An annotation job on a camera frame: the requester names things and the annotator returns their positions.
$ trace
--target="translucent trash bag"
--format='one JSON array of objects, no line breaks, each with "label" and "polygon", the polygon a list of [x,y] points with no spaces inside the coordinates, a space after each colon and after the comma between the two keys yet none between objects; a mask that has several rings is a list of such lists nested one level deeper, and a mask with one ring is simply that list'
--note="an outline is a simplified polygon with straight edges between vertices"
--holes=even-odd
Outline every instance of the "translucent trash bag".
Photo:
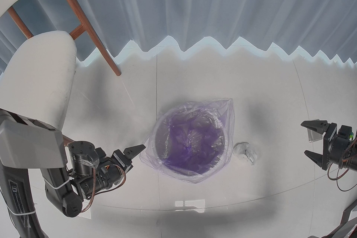
[{"label": "translucent trash bag", "polygon": [[140,160],[170,177],[198,183],[229,163],[233,131],[233,99],[188,101],[157,120]]}]

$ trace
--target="metal frame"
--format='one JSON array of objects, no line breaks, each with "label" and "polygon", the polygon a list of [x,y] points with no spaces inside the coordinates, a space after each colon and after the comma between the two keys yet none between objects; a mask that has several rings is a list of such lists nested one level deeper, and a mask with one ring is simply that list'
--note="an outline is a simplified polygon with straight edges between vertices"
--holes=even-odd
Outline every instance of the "metal frame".
[{"label": "metal frame", "polygon": [[[114,71],[116,75],[121,75],[121,72],[118,68],[118,66],[115,64],[113,59],[111,58],[110,54],[104,47],[102,41],[98,37],[96,31],[93,29],[91,23],[89,22],[87,16],[83,12],[81,6],[79,5],[77,0],[67,0],[69,3],[69,6],[73,10],[73,12],[76,14],[78,20],[81,22],[81,24],[76,27],[72,32],[70,32],[71,37],[75,40],[77,39],[80,35],[82,35],[84,32],[87,32],[90,38],[92,39],[93,43],[96,45],[102,56],[105,58],[106,62],[109,64],[111,69]],[[25,35],[27,39],[32,38],[33,34],[31,31],[28,29],[28,27],[25,25],[25,23],[21,20],[20,16],[17,14],[15,9],[11,6],[7,10],[13,19],[13,21],[16,23],[16,25],[20,28],[22,33]]]}]

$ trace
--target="curtain fold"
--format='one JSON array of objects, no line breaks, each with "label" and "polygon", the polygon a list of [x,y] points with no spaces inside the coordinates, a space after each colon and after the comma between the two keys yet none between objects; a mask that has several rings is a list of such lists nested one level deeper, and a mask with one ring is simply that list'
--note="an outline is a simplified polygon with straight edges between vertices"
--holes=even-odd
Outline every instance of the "curtain fold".
[{"label": "curtain fold", "polygon": [[[357,61],[357,0],[78,0],[115,57],[133,39],[149,51],[167,35],[185,51],[205,36],[228,48],[240,36],[267,50],[272,42],[291,54],[299,45],[314,56]],[[79,21],[65,0],[19,0],[14,8],[36,35],[70,32]],[[0,70],[25,37],[7,13],[0,17]],[[95,48],[85,33],[79,60]]]}]

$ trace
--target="floor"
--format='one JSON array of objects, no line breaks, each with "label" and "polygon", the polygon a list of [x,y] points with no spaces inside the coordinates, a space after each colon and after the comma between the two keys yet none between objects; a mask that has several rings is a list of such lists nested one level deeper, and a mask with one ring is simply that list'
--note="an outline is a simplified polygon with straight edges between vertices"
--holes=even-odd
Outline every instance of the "floor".
[{"label": "floor", "polygon": [[[177,104],[231,97],[234,142],[252,144],[257,162],[250,166],[233,156],[214,176],[190,184],[135,158],[125,185],[96,197],[87,218],[62,215],[45,198],[38,170],[30,170],[37,215],[49,237],[321,237],[357,198],[357,188],[339,191],[304,155],[321,152],[322,142],[309,143],[300,126],[321,119],[356,130],[351,62],[330,61],[321,52],[312,58],[301,48],[288,56],[274,44],[260,51],[241,38],[228,50],[205,38],[183,53],[170,37],[148,53],[130,42],[115,61],[120,77],[98,53],[78,63],[66,136],[111,155],[144,142],[156,119]],[[340,185],[356,182],[357,174],[348,172]],[[17,237],[3,206],[0,219],[9,223],[1,237]]]}]

